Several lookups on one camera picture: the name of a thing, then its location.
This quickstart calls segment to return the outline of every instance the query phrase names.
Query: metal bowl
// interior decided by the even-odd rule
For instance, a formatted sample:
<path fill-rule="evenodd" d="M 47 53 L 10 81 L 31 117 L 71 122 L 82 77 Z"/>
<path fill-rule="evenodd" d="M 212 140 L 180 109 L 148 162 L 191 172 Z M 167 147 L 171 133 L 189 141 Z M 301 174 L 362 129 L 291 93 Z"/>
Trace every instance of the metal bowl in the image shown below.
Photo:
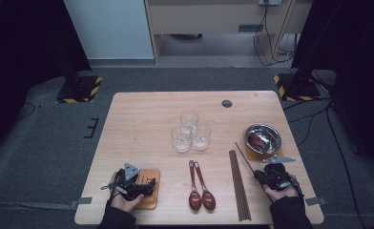
<path fill-rule="evenodd" d="M 244 140 L 258 154 L 274 154 L 281 147 L 281 136 L 271 126 L 255 124 L 247 128 Z"/>

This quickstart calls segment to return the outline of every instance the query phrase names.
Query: wooden chopstick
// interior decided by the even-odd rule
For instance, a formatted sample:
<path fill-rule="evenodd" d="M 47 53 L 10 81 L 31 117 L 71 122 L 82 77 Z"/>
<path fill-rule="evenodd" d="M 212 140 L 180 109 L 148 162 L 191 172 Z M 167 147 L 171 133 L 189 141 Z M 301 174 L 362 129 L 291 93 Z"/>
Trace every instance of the wooden chopstick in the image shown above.
<path fill-rule="evenodd" d="M 247 196 L 244 191 L 243 180 L 241 179 L 237 154 L 234 150 L 229 151 L 229 158 L 231 160 L 232 177 L 235 187 L 235 196 L 237 199 L 239 221 L 245 219 L 252 220 L 249 203 L 247 202 Z"/>

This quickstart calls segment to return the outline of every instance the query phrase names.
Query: clear drinking glass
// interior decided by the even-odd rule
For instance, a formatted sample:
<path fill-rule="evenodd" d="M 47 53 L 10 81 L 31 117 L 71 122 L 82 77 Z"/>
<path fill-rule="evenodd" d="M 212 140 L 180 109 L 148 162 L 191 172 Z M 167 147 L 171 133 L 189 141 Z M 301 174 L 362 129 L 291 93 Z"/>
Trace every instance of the clear drinking glass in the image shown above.
<path fill-rule="evenodd" d="M 198 124 L 192 130 L 193 147 L 197 150 L 205 150 L 210 143 L 211 128 L 207 125 Z"/>
<path fill-rule="evenodd" d="M 185 135 L 190 135 L 193 127 L 198 123 L 198 114 L 195 112 L 185 112 L 180 116 L 181 128 Z"/>
<path fill-rule="evenodd" d="M 172 130 L 172 139 L 176 151 L 185 153 L 190 150 L 192 143 L 191 135 L 185 135 L 181 126 L 177 126 Z"/>

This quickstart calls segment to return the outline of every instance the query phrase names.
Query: white wall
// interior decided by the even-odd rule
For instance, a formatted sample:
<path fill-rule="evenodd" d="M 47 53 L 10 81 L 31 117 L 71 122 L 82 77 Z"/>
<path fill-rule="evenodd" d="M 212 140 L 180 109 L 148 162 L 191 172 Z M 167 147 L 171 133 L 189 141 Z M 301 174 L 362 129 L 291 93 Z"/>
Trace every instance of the white wall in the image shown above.
<path fill-rule="evenodd" d="M 143 0 L 64 0 L 89 59 L 154 59 Z"/>

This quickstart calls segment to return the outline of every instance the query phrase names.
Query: wooden cutting board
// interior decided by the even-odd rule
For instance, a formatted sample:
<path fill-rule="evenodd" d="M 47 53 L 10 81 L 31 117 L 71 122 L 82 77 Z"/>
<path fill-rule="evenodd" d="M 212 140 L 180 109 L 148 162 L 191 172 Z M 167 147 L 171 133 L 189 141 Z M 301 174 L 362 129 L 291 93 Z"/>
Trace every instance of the wooden cutting board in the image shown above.
<path fill-rule="evenodd" d="M 153 178 L 156 179 L 154 192 L 150 197 L 145 197 L 135 209 L 155 209 L 157 205 L 157 195 L 159 192 L 160 171 L 158 169 L 140 169 L 136 184 L 146 184 Z"/>
<path fill-rule="evenodd" d="M 246 131 L 243 132 L 243 139 L 245 139 L 245 133 L 246 133 Z M 264 159 L 270 158 L 271 156 L 274 156 L 274 155 L 283 156 L 281 148 L 279 150 L 277 150 L 275 154 L 272 154 L 272 155 L 270 155 L 270 154 L 259 154 L 259 153 L 256 153 L 254 150 L 252 150 L 246 144 L 246 140 L 243 140 L 243 142 L 244 142 L 244 147 L 246 148 L 246 156 L 249 160 L 264 160 Z"/>

